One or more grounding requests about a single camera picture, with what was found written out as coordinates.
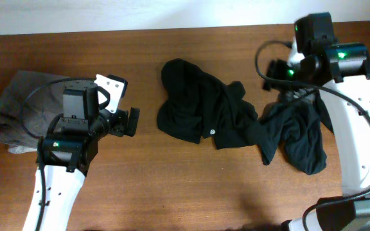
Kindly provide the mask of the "black logo t-shirt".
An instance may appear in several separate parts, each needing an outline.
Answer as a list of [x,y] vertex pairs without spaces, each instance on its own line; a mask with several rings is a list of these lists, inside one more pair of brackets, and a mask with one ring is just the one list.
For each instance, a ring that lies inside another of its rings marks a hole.
[[166,62],[161,80],[168,99],[157,127],[177,139],[198,144],[212,137],[217,149],[261,144],[267,132],[255,107],[243,100],[240,81],[228,85],[183,59]]

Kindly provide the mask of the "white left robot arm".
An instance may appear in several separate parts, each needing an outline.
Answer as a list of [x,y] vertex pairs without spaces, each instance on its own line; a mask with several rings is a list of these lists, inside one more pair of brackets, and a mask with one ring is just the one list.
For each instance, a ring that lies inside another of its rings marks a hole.
[[136,134],[140,110],[118,108],[128,86],[125,79],[98,74],[61,82],[63,111],[36,138],[38,168],[24,230],[65,230],[99,140]]

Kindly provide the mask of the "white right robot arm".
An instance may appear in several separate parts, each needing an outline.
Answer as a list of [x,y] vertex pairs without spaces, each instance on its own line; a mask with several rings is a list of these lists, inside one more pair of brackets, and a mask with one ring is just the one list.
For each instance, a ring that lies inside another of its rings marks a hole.
[[361,43],[338,43],[331,15],[297,20],[289,70],[266,76],[271,87],[319,92],[333,127],[342,194],[321,198],[283,230],[370,230],[370,57]]

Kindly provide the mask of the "dark teal black garment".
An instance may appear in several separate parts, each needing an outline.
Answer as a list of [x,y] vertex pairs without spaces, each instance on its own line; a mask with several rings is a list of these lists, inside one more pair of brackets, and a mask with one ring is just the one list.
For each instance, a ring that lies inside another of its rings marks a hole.
[[327,166],[321,117],[313,105],[315,91],[274,103],[260,117],[266,137],[259,144],[263,165],[269,165],[279,147],[298,171],[315,175]]

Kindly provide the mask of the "grey folded shirt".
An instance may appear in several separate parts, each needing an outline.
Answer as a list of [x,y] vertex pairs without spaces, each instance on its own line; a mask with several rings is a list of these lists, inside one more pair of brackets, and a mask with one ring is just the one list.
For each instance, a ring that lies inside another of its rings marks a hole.
[[18,71],[3,90],[0,97],[0,142],[8,145],[10,153],[37,150],[38,141],[22,129],[20,118],[32,134],[45,135],[50,122],[63,112],[62,95],[70,82],[50,85],[32,96],[30,93],[45,83],[63,78],[55,74]]

